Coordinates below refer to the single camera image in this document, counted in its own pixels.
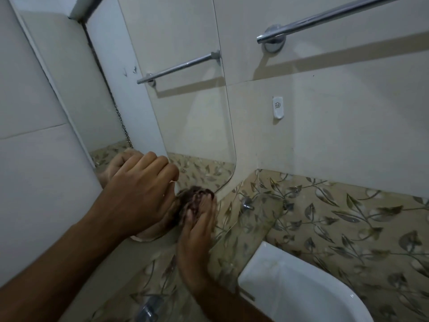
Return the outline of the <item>person's right hand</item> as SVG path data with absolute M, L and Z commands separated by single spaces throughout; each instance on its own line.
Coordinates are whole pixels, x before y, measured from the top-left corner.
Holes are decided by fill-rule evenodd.
M 183 276 L 208 274 L 208 255 L 211 245 L 212 233 L 195 231 L 187 233 L 183 225 L 176 249 L 177 267 L 182 281 Z

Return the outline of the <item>chrome faucet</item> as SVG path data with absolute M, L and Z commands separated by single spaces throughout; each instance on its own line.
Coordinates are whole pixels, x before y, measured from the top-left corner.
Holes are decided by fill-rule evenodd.
M 150 295 L 139 308 L 135 322 L 158 322 L 158 312 L 164 304 L 164 297 L 158 294 Z

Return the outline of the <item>dark brown scrub pad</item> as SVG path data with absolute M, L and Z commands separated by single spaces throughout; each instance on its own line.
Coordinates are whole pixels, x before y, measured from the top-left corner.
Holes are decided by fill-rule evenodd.
M 201 217 L 201 213 L 199 212 L 200 203 L 206 195 L 209 195 L 212 199 L 215 196 L 214 192 L 210 189 L 196 185 L 183 189 L 177 194 L 178 206 L 176 207 L 174 217 L 178 226 L 183 226 L 189 211 L 192 212 L 192 224 L 193 226 L 196 225 Z

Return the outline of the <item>person's left hand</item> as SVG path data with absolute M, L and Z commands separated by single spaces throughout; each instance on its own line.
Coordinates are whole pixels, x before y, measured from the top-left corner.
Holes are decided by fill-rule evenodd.
M 141 198 L 141 158 L 143 153 L 126 149 L 116 155 L 98 175 L 102 192 L 85 215 L 97 231 L 118 239 L 139 238 L 153 241 L 174 225 L 177 197 L 162 218 L 145 218 Z

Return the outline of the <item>white ceramic sink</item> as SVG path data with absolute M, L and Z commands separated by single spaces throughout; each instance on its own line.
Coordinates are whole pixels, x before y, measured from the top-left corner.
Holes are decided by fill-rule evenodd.
M 238 287 L 274 322 L 374 322 L 343 282 L 265 241 L 239 275 Z

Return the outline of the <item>chrome towel bar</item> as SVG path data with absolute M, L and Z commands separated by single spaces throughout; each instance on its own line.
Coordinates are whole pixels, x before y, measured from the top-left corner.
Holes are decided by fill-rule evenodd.
M 263 46 L 266 53 L 276 54 L 282 50 L 289 35 L 396 1 L 355 0 L 287 25 L 272 25 L 257 37 L 257 43 Z

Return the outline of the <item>person's right forearm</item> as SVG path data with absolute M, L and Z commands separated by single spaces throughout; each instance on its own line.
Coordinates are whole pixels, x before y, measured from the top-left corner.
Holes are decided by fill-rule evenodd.
M 208 274 L 183 276 L 183 281 L 210 322 L 274 322 Z

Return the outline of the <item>person's left forearm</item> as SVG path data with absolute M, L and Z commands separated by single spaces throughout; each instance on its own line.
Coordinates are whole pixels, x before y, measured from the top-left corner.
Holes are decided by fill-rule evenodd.
M 0 288 L 0 322 L 58 322 L 119 243 L 112 213 L 89 211 Z

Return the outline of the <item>frameless wall mirror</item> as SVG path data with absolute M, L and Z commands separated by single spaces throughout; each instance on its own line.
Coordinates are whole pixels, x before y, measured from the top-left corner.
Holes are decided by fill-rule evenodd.
M 176 191 L 236 167 L 212 0 L 8 0 L 101 185 L 126 148 L 164 155 Z

